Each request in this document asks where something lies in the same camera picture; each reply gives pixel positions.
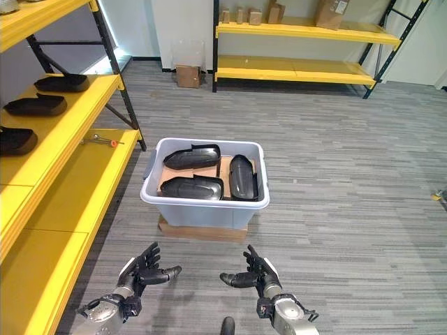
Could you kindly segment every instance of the floor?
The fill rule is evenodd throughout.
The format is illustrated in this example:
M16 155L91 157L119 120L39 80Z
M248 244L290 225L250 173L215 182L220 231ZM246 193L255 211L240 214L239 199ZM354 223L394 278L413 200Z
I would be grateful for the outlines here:
M147 287L126 335L275 334L256 315L256 291L219 281L245 267L253 244L286 292L315 308L320 334L447 334L447 212L430 193L447 186L447 94L389 82L368 100L346 85L247 83L211 93L182 89L154 61L133 61L126 83L148 148L163 137L251 140L265 151L270 205L244 244L164 237L140 200L150 150L134 151L78 278L58 334L74 310L113 290L127 260L153 241L161 265L182 265L170 284ZM121 107L119 96L112 98ZM122 127L105 111L102 127Z

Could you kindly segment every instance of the brown cardboard box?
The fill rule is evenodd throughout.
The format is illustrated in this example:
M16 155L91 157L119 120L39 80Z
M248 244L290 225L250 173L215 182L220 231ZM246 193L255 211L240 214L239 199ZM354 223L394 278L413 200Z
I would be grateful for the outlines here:
M267 22L269 24L281 24L286 7L278 3L274 4L270 9Z
M237 7L236 22L237 24L242 24L244 22L244 9L242 7Z
M230 10L228 8L222 8L219 21L222 23L230 23Z
M258 26L261 24L263 19L263 14L259 9L250 8L249 9L249 24Z
M156 189L157 193L159 195L161 194L160 187L162 183L175 177L192 178L195 174L198 176L205 176L205 177L217 177L218 167L219 164L209 167L202 167L200 169L174 170L163 165L163 169L161 171L161 177L159 180L159 186Z
M320 0L316 9L315 25L317 27L337 30L342 23L343 14L349 0Z
M217 227L177 227L170 225L162 216L159 217L159 228L163 235L167 237L202 239L205 241L243 242L247 235L247 227L240 230Z
M175 72L179 87L197 89L200 86L200 68L198 66L177 65Z

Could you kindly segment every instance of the white plastic bin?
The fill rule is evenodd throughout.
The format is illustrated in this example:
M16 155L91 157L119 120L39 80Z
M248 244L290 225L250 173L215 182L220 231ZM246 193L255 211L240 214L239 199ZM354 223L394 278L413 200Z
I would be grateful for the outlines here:
M258 173L258 201L197 200L157 196L156 189L163 169L163 159L174 151L190 149L191 144L217 144L222 156L242 154L253 160ZM163 138L152 152L140 196L144 202L156 205L170 225L243 229L255 212L267 207L270 202L263 149L255 142Z

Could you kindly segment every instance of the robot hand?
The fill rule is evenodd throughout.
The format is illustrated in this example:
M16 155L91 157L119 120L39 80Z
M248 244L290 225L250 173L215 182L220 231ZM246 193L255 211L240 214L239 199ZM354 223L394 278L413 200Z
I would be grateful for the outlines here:
M295 295L283 293L277 270L267 258L260 257L249 245L247 272L220 275L221 280L234 288L252 288L258 291L256 312L259 318L269 318L281 335L318 335L312 323L318 317L316 311L306 309Z
M258 291L259 297L264 297L266 288L274 285L281 289L277 270L267 258L261 258L254 250L253 246L249 245L250 253L244 252L244 257L247 259L247 272L239 274L225 274L220 275L221 280L234 288L253 288Z
M141 255L131 258L121 270L117 287L130 287L134 295L141 297L146 285L156 285L169 281L181 271L180 266L159 269L160 248L154 242Z
M153 243L141 255L131 258L121 270L113 293L77 310L86 320L73 335L115 335L129 317L138 316L146 285L165 283L182 271L179 266L160 269L159 253L159 245Z

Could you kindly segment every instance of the yellow metal shelving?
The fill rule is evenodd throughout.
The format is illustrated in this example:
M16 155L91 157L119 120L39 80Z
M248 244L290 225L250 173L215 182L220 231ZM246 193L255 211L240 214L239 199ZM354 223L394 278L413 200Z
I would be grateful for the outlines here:
M1 111L2 126L33 129L38 136L38 144L27 155L2 157L0 160L0 261L3 261L47 189L122 83L118 75L92 75L89 81L88 90L63 94L68 107L59 116L16 117L5 110ZM21 97L32 96L36 96L34 87Z
M0 52L7 50L86 3L91 4L92 10L97 10L96 0L20 2L19 11L0 17Z
M342 22L338 30L315 27L313 20L300 17L285 17L281 24L262 23L258 26L236 22L222 23L216 27L219 34L254 34L270 36L290 36L324 38L329 40L349 40L353 42L389 44L397 48L400 39L391 35L377 24Z
M79 145L1 266L1 334L53 334L139 131L90 130L123 142Z
M375 81L357 63L219 55L218 78L331 82L373 86Z

